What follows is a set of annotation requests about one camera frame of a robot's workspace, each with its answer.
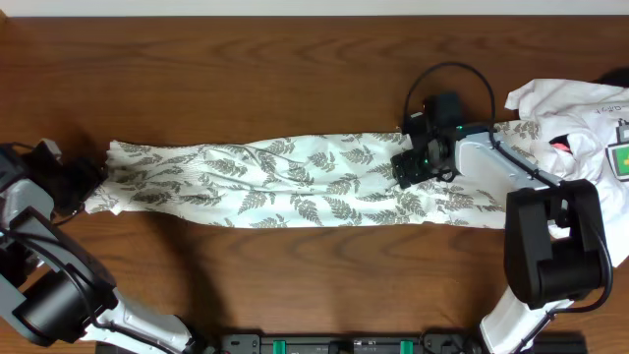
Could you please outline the white fern-print dress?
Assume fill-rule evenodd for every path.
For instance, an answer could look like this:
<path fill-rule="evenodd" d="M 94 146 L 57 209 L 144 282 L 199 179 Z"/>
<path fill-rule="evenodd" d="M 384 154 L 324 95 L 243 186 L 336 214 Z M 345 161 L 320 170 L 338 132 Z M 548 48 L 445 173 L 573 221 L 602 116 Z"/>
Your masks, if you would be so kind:
<path fill-rule="evenodd" d="M 86 211 L 158 211 L 207 225 L 299 228 L 421 224 L 499 229 L 498 194 L 463 177 L 402 189 L 399 133 L 307 135 L 244 145 L 112 142 Z"/>

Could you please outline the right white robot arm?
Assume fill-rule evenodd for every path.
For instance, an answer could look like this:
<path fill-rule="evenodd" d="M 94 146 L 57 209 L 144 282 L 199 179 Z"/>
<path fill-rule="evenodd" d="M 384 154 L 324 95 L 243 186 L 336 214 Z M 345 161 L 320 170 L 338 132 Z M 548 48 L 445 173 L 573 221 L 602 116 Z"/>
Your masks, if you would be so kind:
<path fill-rule="evenodd" d="M 480 126 L 414 135 L 391 163 L 403 189 L 468 177 L 488 183 L 504 207 L 508 286 L 480 323 L 478 349 L 522 353 L 558 315 L 592 312 L 608 300 L 613 266 L 590 181 L 552 176 Z"/>

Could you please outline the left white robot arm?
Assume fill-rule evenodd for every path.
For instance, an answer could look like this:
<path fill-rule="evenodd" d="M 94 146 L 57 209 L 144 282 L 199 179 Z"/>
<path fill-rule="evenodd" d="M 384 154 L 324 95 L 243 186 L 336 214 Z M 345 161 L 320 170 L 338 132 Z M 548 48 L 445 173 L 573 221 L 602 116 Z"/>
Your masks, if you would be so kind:
<path fill-rule="evenodd" d="M 126 299 L 92 254 L 61 230 L 104 170 L 61 160 L 55 143 L 1 146 L 1 316 L 28 341 L 93 341 L 98 353 L 210 353 L 179 317 Z"/>

